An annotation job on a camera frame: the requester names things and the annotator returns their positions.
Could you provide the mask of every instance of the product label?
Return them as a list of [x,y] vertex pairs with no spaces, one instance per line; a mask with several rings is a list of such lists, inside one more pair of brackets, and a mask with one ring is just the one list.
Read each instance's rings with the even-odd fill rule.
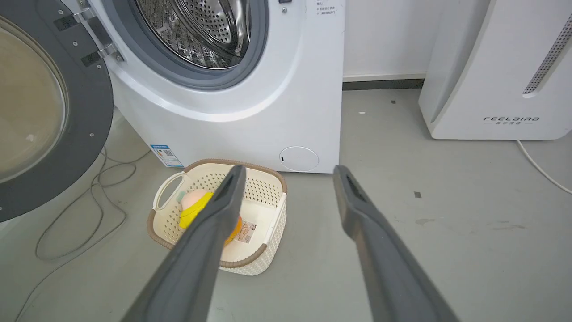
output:
[[163,164],[168,167],[183,168],[181,162],[177,159],[169,146],[156,146],[151,144],[151,148],[156,156],[163,161]]
[[255,230],[256,230],[255,223],[243,220],[243,228],[236,235],[235,240],[248,244],[250,243],[250,240],[252,239],[252,235],[254,235]]
[[335,15],[340,5],[338,0],[311,0],[311,2],[314,4],[314,9],[310,11],[310,14],[322,17]]

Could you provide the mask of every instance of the basket handle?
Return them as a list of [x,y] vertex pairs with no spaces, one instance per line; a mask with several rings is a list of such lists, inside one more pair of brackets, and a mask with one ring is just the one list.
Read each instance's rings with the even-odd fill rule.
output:
[[161,209],[163,209],[164,207],[159,207],[159,199],[161,199],[161,196],[163,195],[163,192],[165,192],[165,189],[173,182],[175,181],[175,179],[183,177],[183,180],[181,181],[181,183],[179,183],[179,185],[177,186],[177,188],[173,191],[173,193],[171,194],[171,196],[169,197],[169,199],[167,199],[167,201],[165,202],[165,205],[167,203],[169,203],[169,201],[171,201],[171,199],[173,198],[173,196],[177,193],[177,191],[179,190],[179,188],[181,187],[182,183],[185,182],[185,177],[186,176],[186,172],[185,171],[181,171],[181,172],[177,172],[174,175],[170,176],[167,180],[165,180],[165,182],[163,182],[163,184],[161,184],[161,186],[159,187],[159,190],[157,190],[157,193],[155,194],[155,198],[153,200],[153,210],[155,211],[159,211]]

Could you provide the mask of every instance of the white cable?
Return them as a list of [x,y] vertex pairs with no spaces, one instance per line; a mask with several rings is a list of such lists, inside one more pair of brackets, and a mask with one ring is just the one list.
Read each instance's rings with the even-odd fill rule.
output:
[[564,190],[565,192],[572,194],[572,190],[566,188],[565,186],[561,185],[560,183],[556,182],[556,180],[554,180],[551,176],[548,175],[548,173],[546,173],[544,170],[542,170],[542,168],[536,163],[534,162],[534,160],[532,159],[532,157],[530,156],[530,154],[526,151],[525,147],[522,145],[520,140],[517,140],[518,146],[521,148],[522,152],[525,154],[526,158],[530,161],[530,163],[533,164],[533,166],[542,174],[546,177],[546,179],[550,180],[550,182],[552,182],[554,185],[556,185],[557,187],[559,187],[560,189]]

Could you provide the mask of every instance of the yellow fabric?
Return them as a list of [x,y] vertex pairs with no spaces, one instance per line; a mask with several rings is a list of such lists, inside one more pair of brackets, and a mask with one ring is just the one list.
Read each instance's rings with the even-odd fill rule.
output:
[[201,199],[194,203],[194,205],[183,210],[181,213],[181,220],[179,220],[179,227],[187,229],[193,220],[197,218],[198,214],[206,206],[206,204],[209,203],[209,200],[212,196],[213,193],[206,193],[201,197]]
[[228,243],[232,242],[232,240],[236,237],[236,235],[239,234],[242,228],[243,228],[243,219],[239,216],[239,221],[236,223],[235,229],[232,231],[231,235],[224,242],[224,245],[227,246]]

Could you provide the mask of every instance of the stainless steel drum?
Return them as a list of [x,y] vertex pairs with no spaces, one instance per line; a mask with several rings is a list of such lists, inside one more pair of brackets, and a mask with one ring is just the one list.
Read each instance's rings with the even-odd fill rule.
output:
[[136,4],[162,43],[195,65],[229,68],[248,48],[248,0],[136,0]]

